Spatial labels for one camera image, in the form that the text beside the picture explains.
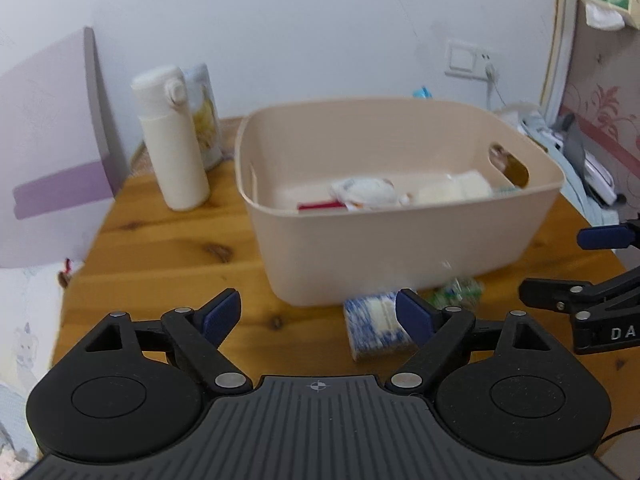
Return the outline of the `blue white patterned box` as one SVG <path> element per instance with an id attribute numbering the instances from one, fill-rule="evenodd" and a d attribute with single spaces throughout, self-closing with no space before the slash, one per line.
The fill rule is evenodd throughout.
<path id="1" fill-rule="evenodd" d="M 386 292 L 344 302 L 347 337 L 355 361 L 412 346 L 396 316 L 396 297 L 397 292 Z"/>

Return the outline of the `banana snack pouch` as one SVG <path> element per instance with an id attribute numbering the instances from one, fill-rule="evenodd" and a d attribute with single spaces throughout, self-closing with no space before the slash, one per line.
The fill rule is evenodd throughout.
<path id="1" fill-rule="evenodd" d="M 220 146 L 220 128 L 209 80 L 208 68 L 204 63 L 186 68 L 183 71 L 186 80 L 186 92 L 196 140 L 206 171 L 216 167 L 224 158 Z"/>

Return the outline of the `purple white headboard panel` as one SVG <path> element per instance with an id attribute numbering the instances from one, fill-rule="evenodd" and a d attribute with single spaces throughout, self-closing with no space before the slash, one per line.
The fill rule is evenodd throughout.
<path id="1" fill-rule="evenodd" d="M 1 77 L 2 266 L 85 259 L 119 183 L 83 27 Z"/>

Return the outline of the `white blood pressure monitor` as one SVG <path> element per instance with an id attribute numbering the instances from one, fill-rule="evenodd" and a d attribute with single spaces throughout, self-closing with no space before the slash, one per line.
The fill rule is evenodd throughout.
<path id="1" fill-rule="evenodd" d="M 548 135 L 552 145 L 570 163 L 582 181 L 589 197 L 604 208 L 617 208 L 626 204 L 626 196 L 617 192 L 612 174 L 587 150 L 579 129 L 550 130 Z"/>

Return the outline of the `cream thermos bottle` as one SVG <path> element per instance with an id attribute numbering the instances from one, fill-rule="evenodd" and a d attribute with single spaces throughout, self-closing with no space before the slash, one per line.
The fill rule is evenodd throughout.
<path id="1" fill-rule="evenodd" d="M 155 177 L 167 207 L 187 211 L 209 196 L 196 140 L 186 81 L 178 66 L 167 65 L 135 76 L 131 90 Z"/>

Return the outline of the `blue toy figurine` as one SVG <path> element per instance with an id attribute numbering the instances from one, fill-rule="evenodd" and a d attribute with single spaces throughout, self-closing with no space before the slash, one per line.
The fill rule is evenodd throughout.
<path id="1" fill-rule="evenodd" d="M 426 87 L 421 87 L 420 89 L 413 92 L 412 96 L 416 99 L 431 99 L 433 95 L 428 91 Z"/>

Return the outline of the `colourful tissue pack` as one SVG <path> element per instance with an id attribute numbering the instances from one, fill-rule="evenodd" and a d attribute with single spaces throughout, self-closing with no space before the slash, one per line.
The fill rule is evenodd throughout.
<path id="1" fill-rule="evenodd" d="M 516 193 L 520 190 L 517 186 L 502 186 L 501 188 L 493 188 L 492 195 L 493 196 L 503 196 L 511 193 Z"/>

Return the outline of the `gold tissue pack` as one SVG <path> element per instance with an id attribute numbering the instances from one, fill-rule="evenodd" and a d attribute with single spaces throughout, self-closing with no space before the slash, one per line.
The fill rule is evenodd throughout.
<path id="1" fill-rule="evenodd" d="M 525 128 L 525 113 L 534 111 L 534 108 L 524 103 L 503 105 L 503 107 L 496 108 L 492 112 L 507 125 L 518 130 L 523 136 L 527 136 L 533 144 L 536 144 L 538 148 L 547 153 L 548 148 L 545 148 L 536 141 Z M 516 188 L 526 188 L 529 182 L 529 170 L 511 152 L 507 151 L 501 145 L 496 144 L 490 149 L 489 159 L 513 186 Z"/>

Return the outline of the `light blue bedding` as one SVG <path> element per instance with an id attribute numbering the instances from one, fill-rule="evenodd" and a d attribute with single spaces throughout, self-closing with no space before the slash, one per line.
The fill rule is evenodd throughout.
<path id="1" fill-rule="evenodd" d="M 557 122 L 549 126 L 538 110 L 525 115 L 525 128 L 528 133 L 545 148 L 547 154 L 561 167 L 565 176 L 565 183 L 561 188 L 561 194 L 574 206 L 574 208 L 588 221 L 590 226 L 612 226 L 620 220 L 616 208 L 604 208 L 593 198 L 589 197 L 582 186 L 582 181 L 570 163 L 552 145 L 548 132 L 550 130 L 579 129 L 575 116 L 567 114 L 561 116 Z"/>

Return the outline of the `beige plastic storage bin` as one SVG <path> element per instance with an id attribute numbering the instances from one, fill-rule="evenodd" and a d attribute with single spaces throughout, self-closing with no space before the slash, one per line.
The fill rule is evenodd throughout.
<path id="1" fill-rule="evenodd" d="M 513 186 L 491 163 L 501 145 L 529 170 L 503 196 L 378 210 L 298 211 L 330 198 L 334 181 L 388 179 L 416 195 L 438 174 L 478 171 Z M 430 288 L 502 268 L 524 252 L 564 183 L 527 136 L 481 108 L 433 99 L 367 98 L 281 104 L 243 119 L 236 185 L 269 284 L 295 307 Z"/>

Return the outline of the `white wall switch socket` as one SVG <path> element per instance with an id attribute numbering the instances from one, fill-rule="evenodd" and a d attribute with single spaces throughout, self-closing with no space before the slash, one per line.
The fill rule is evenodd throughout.
<path id="1" fill-rule="evenodd" d="M 464 79 L 496 81 L 498 55 L 474 44 L 449 40 L 446 49 L 445 74 Z"/>

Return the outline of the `hello kitty plush slipper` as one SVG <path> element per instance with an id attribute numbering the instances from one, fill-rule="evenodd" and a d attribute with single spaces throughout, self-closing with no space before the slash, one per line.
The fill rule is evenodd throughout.
<path id="1" fill-rule="evenodd" d="M 412 202 L 413 197 L 411 194 L 397 192 L 395 185 L 388 179 L 359 177 L 332 182 L 328 200 L 299 203 L 297 210 L 372 210 L 407 206 Z"/>

